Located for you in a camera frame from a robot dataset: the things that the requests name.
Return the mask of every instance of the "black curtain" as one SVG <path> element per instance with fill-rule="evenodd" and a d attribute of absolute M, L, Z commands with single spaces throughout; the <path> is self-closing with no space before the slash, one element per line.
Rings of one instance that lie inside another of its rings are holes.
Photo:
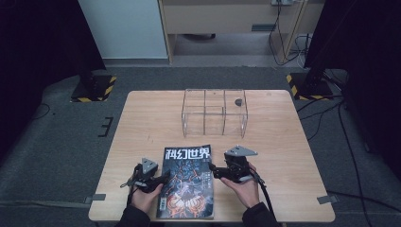
<path fill-rule="evenodd" d="M 46 86 L 105 69 L 77 0 L 0 0 L 1 158 Z"/>
<path fill-rule="evenodd" d="M 367 149 L 401 179 L 400 11 L 400 0 L 326 0 L 305 66 L 348 72 L 343 94 Z"/>

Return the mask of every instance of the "hand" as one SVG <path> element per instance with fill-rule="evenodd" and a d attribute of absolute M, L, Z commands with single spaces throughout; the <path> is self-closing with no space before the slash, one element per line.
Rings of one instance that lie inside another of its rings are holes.
<path fill-rule="evenodd" d="M 157 185 L 154 191 L 145 193 L 140 189 L 136 190 L 132 195 L 131 205 L 142 210 L 145 213 L 148 213 L 151 203 L 160 194 L 162 191 L 163 184 L 160 183 Z"/>
<path fill-rule="evenodd" d="M 256 171 L 256 168 L 251 163 L 250 168 Z M 221 178 L 221 181 L 235 191 L 245 207 L 251 208 L 259 203 L 258 185 L 254 178 L 243 183 L 234 183 L 226 178 Z"/>

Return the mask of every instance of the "glass box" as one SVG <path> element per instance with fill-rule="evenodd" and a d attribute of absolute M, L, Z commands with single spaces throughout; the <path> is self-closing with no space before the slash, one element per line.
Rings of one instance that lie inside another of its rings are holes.
<path fill-rule="evenodd" d="M 248 121 L 244 90 L 186 89 L 183 97 L 183 136 L 240 135 Z"/>

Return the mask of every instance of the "cover illustration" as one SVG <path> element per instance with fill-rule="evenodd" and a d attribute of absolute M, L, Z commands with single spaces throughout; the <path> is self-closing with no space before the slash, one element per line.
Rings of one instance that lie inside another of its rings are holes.
<path fill-rule="evenodd" d="M 156 218 L 212 218 L 213 174 L 210 145 L 165 148 L 164 174 L 170 179 L 159 195 Z"/>

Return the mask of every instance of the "sleeve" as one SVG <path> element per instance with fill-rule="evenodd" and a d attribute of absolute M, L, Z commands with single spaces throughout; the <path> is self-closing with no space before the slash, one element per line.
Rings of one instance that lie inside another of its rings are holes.
<path fill-rule="evenodd" d="M 246 227 L 280 226 L 263 202 L 259 202 L 254 207 L 248 208 L 242 216 L 242 221 Z"/>
<path fill-rule="evenodd" d="M 148 227 L 149 224 L 150 218 L 145 212 L 129 205 L 115 227 Z"/>

